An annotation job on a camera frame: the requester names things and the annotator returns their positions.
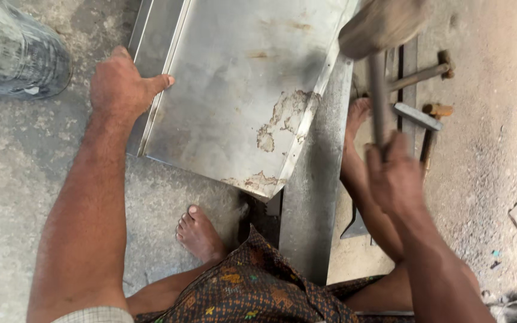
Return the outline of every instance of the finger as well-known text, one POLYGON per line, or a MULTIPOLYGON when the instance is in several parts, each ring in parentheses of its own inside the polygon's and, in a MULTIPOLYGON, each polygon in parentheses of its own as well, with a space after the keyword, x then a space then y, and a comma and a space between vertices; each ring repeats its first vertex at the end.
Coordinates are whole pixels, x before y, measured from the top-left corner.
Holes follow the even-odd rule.
POLYGON ((151 95, 161 93, 163 90, 169 88, 169 86, 175 84, 175 78, 167 74, 157 75, 150 79, 143 79, 147 84, 147 91, 151 95))
POLYGON ((392 133, 386 161, 392 162, 408 157, 408 143, 406 135, 402 132, 395 131, 392 133))
POLYGON ((380 172, 382 172, 382 157, 376 145, 366 144, 364 149, 366 150, 368 177, 372 181, 377 179, 380 176, 380 172))
POLYGON ((111 57, 110 58, 113 58, 113 57, 122 57, 122 58, 125 58, 125 59, 132 59, 131 58, 131 54, 129 54, 129 52, 127 51, 127 49, 121 45, 113 48, 112 52, 111 52, 111 57))

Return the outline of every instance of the toe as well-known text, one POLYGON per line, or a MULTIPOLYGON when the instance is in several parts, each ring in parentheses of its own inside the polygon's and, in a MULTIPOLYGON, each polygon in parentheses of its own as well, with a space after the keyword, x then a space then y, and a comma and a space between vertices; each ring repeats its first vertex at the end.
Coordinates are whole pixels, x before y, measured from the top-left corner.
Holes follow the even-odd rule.
POLYGON ((200 206, 197 205, 191 205, 188 209, 188 213, 195 221, 203 220, 206 218, 205 214, 203 213, 203 210, 201 210, 200 206))
POLYGON ((188 213, 183 214, 182 220, 187 224, 187 226, 190 226, 195 221, 188 213))

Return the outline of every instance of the scratched metal surface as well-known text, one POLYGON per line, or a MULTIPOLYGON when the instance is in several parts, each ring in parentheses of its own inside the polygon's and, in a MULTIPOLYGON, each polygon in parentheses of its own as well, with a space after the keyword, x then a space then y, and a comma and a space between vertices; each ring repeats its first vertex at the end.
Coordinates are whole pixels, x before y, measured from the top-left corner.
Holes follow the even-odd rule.
POLYGON ((357 2, 144 0, 137 67, 177 82, 127 151, 268 200, 292 175, 357 2))

